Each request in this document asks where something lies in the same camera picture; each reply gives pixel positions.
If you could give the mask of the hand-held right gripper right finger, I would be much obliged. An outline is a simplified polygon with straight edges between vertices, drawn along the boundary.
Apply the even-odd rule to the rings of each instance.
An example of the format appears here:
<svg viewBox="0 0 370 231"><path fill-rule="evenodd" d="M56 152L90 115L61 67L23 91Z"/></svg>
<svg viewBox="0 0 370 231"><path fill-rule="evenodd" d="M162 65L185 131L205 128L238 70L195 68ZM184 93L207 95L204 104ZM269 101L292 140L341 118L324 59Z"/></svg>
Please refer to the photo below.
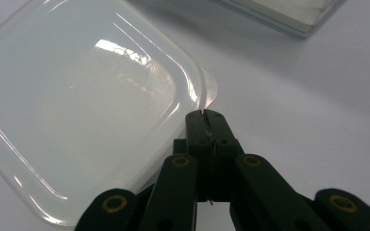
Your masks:
<svg viewBox="0 0 370 231"><path fill-rule="evenodd" d="M228 202L234 189L234 160L237 155L243 154L243 149L222 114L205 110L203 116L213 152L209 199L215 202Z"/></svg>

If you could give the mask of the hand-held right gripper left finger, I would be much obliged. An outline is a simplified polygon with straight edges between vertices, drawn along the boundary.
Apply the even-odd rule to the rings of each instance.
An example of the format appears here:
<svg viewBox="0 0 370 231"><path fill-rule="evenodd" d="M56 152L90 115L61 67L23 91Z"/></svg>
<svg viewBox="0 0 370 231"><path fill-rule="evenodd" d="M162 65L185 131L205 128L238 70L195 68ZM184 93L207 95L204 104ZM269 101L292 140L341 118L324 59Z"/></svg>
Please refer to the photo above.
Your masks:
<svg viewBox="0 0 370 231"><path fill-rule="evenodd" d="M201 110L185 116L185 138L173 141L173 154L193 156L198 163L198 202L209 199L211 186L210 158L211 145L207 124Z"/></svg>

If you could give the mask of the clear plastic container lid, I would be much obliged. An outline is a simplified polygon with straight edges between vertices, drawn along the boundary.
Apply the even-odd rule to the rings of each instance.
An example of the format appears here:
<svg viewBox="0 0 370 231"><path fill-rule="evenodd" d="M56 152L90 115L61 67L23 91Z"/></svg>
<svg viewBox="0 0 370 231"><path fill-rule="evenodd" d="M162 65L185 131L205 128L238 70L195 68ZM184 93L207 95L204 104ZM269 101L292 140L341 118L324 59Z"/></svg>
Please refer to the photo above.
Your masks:
<svg viewBox="0 0 370 231"><path fill-rule="evenodd" d="M0 26L0 173L69 228L137 192L217 82L126 0L30 0Z"/></svg>

